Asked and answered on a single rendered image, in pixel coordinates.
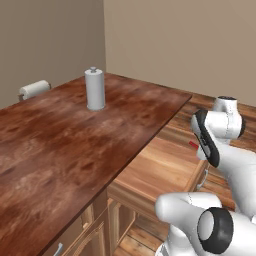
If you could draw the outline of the white cushioned chair back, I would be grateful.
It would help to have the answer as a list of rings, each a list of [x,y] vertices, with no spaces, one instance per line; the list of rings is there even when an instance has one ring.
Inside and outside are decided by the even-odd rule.
[[[34,96],[37,96],[45,91],[48,91],[51,89],[51,84],[47,82],[46,80],[40,80],[32,84],[28,84],[26,86],[23,86],[19,89],[19,100],[27,100],[29,98],[32,98]]]

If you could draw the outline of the white paper towel roll holder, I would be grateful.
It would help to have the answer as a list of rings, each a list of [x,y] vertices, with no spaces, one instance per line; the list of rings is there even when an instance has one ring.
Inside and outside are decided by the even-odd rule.
[[[104,72],[94,66],[85,71],[87,107],[98,111],[105,107]]]

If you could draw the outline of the wooden cabinet side panel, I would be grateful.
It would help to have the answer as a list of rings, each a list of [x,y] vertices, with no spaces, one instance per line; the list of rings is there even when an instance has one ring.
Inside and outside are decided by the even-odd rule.
[[[136,220],[136,212],[121,203],[108,199],[110,248],[114,252]]]

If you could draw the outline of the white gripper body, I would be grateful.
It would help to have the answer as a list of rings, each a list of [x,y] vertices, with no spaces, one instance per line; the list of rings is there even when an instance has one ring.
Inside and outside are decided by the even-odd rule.
[[[204,152],[203,152],[203,149],[201,148],[201,146],[198,147],[197,149],[197,157],[200,159],[200,160],[207,160]]]

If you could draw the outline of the wooden cabinet door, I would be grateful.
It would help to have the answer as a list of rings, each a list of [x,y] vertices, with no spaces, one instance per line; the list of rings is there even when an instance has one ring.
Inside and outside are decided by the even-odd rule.
[[[111,256],[108,209],[79,235],[62,256]]]

